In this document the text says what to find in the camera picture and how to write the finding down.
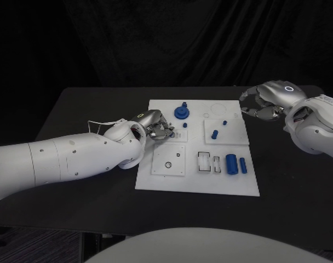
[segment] dark background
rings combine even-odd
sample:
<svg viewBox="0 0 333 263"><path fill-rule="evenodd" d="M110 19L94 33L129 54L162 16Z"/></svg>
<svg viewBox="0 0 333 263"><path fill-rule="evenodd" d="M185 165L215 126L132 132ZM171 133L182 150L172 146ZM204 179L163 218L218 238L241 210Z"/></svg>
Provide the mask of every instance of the dark background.
<svg viewBox="0 0 333 263"><path fill-rule="evenodd" d="M67 87L273 79L333 96L333 1L0 0L0 145L35 139Z"/></svg>

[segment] black table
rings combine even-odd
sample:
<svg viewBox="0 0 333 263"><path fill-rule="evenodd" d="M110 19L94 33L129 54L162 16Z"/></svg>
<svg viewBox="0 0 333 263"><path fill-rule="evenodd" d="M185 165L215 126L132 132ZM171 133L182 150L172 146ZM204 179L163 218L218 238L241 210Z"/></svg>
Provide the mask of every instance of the black table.
<svg viewBox="0 0 333 263"><path fill-rule="evenodd" d="M315 86L302 88L309 96L322 93ZM70 88L38 140L85 133L88 120L130 119L147 110L150 99L237 100L246 89ZM283 131L285 120L244 119L260 197L136 190L137 167L117 167L91 178L9 196L0 201L0 226L124 235L172 227L214 227L333 250L333 159L296 147Z"/></svg>

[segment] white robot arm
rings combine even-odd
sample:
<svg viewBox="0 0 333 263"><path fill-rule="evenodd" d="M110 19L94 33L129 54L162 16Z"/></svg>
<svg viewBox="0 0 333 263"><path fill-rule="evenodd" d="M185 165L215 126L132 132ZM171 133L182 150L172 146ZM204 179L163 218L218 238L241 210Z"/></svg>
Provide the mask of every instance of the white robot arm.
<svg viewBox="0 0 333 263"><path fill-rule="evenodd" d="M302 89L287 81L270 81L248 89L240 98L250 95L263 109L243 108L248 115L274 121L286 114L285 130L298 147L315 155L333 157L333 98L321 95L308 98Z"/></svg>
<svg viewBox="0 0 333 263"><path fill-rule="evenodd" d="M0 200L35 186L104 173L117 165L135 167L146 137L162 140L173 133L160 110L146 111L132 121L98 124L114 124L104 136L90 132L0 147Z"/></svg>

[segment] blue object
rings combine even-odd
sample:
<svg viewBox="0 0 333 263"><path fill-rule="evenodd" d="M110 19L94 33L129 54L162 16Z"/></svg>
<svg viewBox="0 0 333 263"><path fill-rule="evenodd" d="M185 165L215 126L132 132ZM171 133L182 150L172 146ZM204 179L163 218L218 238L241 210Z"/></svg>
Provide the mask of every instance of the blue object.
<svg viewBox="0 0 333 263"><path fill-rule="evenodd" d="M175 109L175 117L178 119L186 119L189 116L189 108L186 102L182 103L182 106Z"/></svg>
<svg viewBox="0 0 333 263"><path fill-rule="evenodd" d="M228 163L228 174L238 174L238 162L237 155L227 155L227 163Z"/></svg>
<svg viewBox="0 0 333 263"><path fill-rule="evenodd" d="M217 136L218 136L218 131L214 130L214 133L212 133L212 139L217 140Z"/></svg>
<svg viewBox="0 0 333 263"><path fill-rule="evenodd" d="M240 167L243 168L243 173L247 174L247 166L244 158L240 159Z"/></svg>

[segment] floor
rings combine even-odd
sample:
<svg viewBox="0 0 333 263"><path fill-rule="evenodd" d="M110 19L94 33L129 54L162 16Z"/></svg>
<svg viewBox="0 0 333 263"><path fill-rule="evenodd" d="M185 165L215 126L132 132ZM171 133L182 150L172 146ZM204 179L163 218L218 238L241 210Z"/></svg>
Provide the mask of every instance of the floor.
<svg viewBox="0 0 333 263"><path fill-rule="evenodd" d="M2 235L0 263L80 263L80 232L13 228ZM333 252L308 249L333 261Z"/></svg>

